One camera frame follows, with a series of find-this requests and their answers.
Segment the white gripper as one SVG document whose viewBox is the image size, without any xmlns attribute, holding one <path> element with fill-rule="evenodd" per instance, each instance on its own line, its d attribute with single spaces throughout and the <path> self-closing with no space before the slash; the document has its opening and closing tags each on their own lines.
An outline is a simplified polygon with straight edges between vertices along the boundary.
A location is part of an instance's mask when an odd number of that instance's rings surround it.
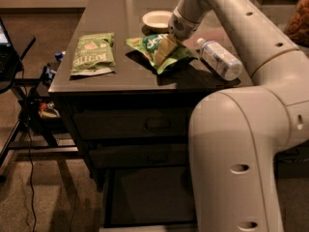
<svg viewBox="0 0 309 232">
<path fill-rule="evenodd" d="M 166 54 L 171 54 L 178 47 L 179 43 L 177 40 L 183 42 L 189 39 L 199 25 L 200 16 L 198 14 L 176 8 L 168 21 L 168 31 L 170 35 L 165 35 L 160 42 L 159 49 L 154 55 L 154 63 L 160 66 L 166 59 Z"/>
</svg>

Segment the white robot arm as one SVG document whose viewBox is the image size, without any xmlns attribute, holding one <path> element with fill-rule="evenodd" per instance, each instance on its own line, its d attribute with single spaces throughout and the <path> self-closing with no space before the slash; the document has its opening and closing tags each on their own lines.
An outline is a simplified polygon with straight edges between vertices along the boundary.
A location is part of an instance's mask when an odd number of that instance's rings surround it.
<svg viewBox="0 0 309 232">
<path fill-rule="evenodd" d="M 274 156 L 309 139 L 309 59 L 249 0 L 180 0 L 169 31 L 214 11 L 252 81 L 203 98 L 188 152 L 199 232 L 284 232 Z"/>
</svg>

